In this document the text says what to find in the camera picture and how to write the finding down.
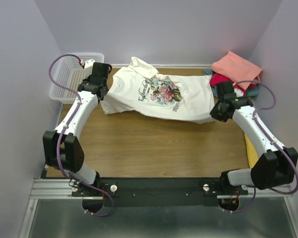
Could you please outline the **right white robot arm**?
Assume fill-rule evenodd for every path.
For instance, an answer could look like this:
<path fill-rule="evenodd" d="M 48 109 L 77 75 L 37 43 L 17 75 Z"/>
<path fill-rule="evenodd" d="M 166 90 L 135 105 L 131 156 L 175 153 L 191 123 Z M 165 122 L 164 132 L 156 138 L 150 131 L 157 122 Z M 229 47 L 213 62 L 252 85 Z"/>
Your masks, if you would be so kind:
<path fill-rule="evenodd" d="M 233 83 L 226 81 L 216 85 L 218 101 L 210 112 L 213 119 L 235 121 L 255 148 L 258 160 L 250 169 L 237 169 L 221 174 L 219 190 L 232 193 L 237 186 L 249 186 L 259 190 L 269 189 L 290 195 L 298 191 L 298 152 L 286 147 L 267 128 L 247 97 L 238 97 Z"/>

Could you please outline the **white floral t shirt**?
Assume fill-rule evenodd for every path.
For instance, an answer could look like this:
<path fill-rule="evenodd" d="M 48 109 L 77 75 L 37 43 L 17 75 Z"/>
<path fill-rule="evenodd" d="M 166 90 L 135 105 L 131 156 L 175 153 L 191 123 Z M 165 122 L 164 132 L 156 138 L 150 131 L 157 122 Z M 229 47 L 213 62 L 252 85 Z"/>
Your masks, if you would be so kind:
<path fill-rule="evenodd" d="M 152 65 L 132 57 L 113 75 L 112 86 L 101 101 L 105 114 L 136 111 L 147 117 L 198 124 L 213 122 L 211 76 L 161 74 Z"/>

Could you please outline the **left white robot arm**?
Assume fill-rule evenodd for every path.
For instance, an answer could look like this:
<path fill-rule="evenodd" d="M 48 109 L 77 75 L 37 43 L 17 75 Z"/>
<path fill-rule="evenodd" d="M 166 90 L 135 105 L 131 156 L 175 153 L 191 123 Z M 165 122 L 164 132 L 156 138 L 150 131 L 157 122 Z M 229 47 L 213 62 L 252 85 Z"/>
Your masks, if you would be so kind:
<path fill-rule="evenodd" d="M 79 137 L 91 112 L 109 91 L 107 79 L 111 71 L 110 64 L 86 61 L 85 79 L 77 90 L 69 89 L 76 94 L 72 107 L 53 131 L 43 135 L 46 164 L 65 177 L 84 183 L 83 190 L 90 196 L 100 191 L 99 173 L 84 162 Z"/>

